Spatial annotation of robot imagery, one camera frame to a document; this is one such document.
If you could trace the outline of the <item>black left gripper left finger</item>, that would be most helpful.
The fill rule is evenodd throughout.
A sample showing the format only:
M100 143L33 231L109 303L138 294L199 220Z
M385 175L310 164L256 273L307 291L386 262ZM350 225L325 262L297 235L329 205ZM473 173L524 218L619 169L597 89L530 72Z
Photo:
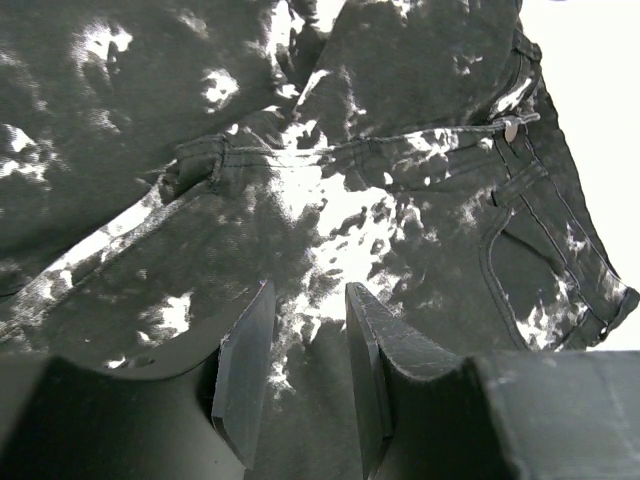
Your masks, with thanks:
M103 469L252 467L274 319L274 286L260 281L118 366Z

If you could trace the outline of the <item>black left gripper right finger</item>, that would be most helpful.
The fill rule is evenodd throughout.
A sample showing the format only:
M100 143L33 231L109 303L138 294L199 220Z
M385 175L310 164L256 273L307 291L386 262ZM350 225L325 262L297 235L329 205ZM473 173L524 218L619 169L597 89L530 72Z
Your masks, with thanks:
M464 358L395 318L361 283L347 285L345 303L364 478L472 478Z

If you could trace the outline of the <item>black white patterned trousers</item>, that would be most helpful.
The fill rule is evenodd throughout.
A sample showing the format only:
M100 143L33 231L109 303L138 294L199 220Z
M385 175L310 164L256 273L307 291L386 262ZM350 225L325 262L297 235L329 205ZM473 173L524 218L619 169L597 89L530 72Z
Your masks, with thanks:
M639 304L518 1L5 1L1 475L366 479L345 291L464 358L470 479L635 479ZM115 369L260 281L246 470L105 470Z

